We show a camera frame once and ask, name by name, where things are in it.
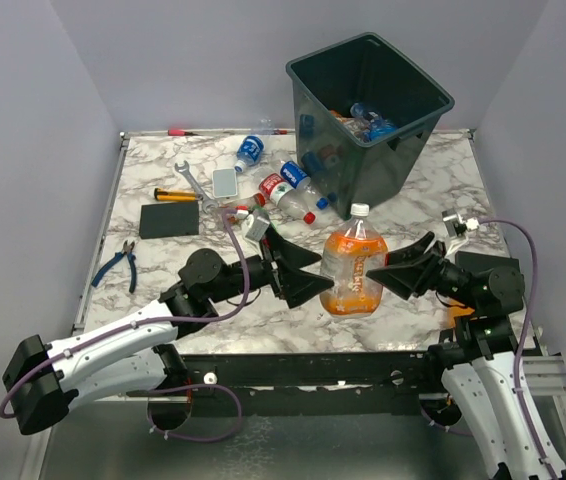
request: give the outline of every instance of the metal floor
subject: metal floor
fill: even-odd
[[[540,400],[548,431],[566,460],[566,443],[551,399]],[[188,432],[218,432],[231,421],[196,419]],[[472,438],[429,428],[420,416],[248,417],[239,435],[209,445],[165,441],[148,431],[144,402],[97,402],[78,409],[54,427],[40,478],[486,478]]]

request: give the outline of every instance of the wrench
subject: wrench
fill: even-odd
[[[217,202],[213,198],[210,198],[210,196],[207,193],[205,193],[205,190],[203,190],[203,187],[199,185],[199,182],[196,181],[196,178],[192,176],[192,174],[190,173],[190,164],[187,163],[187,160],[183,160],[182,165],[179,165],[178,162],[175,163],[174,170],[176,170],[178,173],[183,175],[187,180],[187,182],[192,187],[192,189],[194,190],[194,192],[196,192],[201,196],[202,198],[201,207],[203,208],[203,211],[205,213],[212,213],[213,209],[219,207],[219,202]]]

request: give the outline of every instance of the orange soda bottle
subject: orange soda bottle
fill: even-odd
[[[383,287],[365,273],[385,265],[387,245],[366,217],[370,207],[353,203],[352,218],[325,242],[321,275],[334,287],[321,293],[323,308],[341,318],[367,317],[381,303]]]

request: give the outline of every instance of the pliers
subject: pliers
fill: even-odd
[[[114,257],[103,265],[98,272],[96,272],[96,275],[94,275],[94,279],[92,280],[93,287],[96,287],[99,284],[110,268],[119,263],[123,257],[127,257],[127,260],[130,263],[130,270],[132,272],[130,293],[134,293],[134,290],[136,290],[136,264],[134,263],[136,257],[132,253],[132,250],[134,250],[134,244],[135,242],[127,243],[127,240],[123,243],[123,249],[120,252],[116,252]]]

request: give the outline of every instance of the red label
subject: red label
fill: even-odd
[[[259,190],[261,190],[265,196],[270,198],[272,190],[274,190],[274,187],[276,187],[279,183],[285,183],[285,180],[283,180],[283,177],[281,177],[278,173],[273,173],[265,177],[265,180],[263,180],[259,185]]]

